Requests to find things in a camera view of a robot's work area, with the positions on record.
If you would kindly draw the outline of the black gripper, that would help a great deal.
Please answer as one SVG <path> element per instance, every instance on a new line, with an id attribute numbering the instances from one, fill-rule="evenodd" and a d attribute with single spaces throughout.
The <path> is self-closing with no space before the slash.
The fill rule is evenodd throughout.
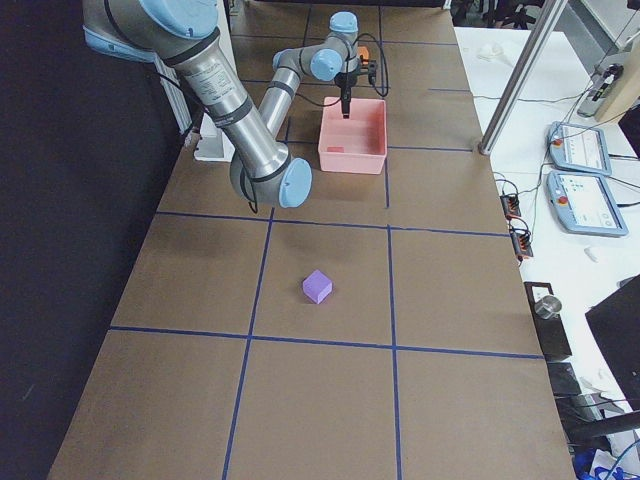
<path id="1" fill-rule="evenodd" d="M 335 77 L 335 85 L 340 89 L 341 113 L 344 119 L 350 117 L 351 90 L 357 85 L 358 74 L 355 71 L 338 73 Z"/>

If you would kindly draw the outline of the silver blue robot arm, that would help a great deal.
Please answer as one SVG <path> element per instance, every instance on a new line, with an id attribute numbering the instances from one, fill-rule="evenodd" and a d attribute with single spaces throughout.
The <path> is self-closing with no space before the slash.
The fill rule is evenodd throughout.
<path id="1" fill-rule="evenodd" d="M 274 55 L 274 77 L 260 103 L 259 112 L 272 135 L 277 135 L 305 76 L 333 82 L 340 88 L 340 108 L 344 118 L 351 113 L 351 89 L 362 70 L 358 52 L 359 24 L 350 11 L 339 11 L 329 21 L 324 42 Z"/>
<path id="2" fill-rule="evenodd" d="M 311 167 L 276 139 L 300 84 L 297 70 L 278 69 L 256 106 L 221 50 L 216 2 L 85 1 L 82 7 L 92 49 L 133 61 L 160 58 L 184 77 L 235 148 L 230 179 L 238 195 L 282 208 L 307 199 Z"/>

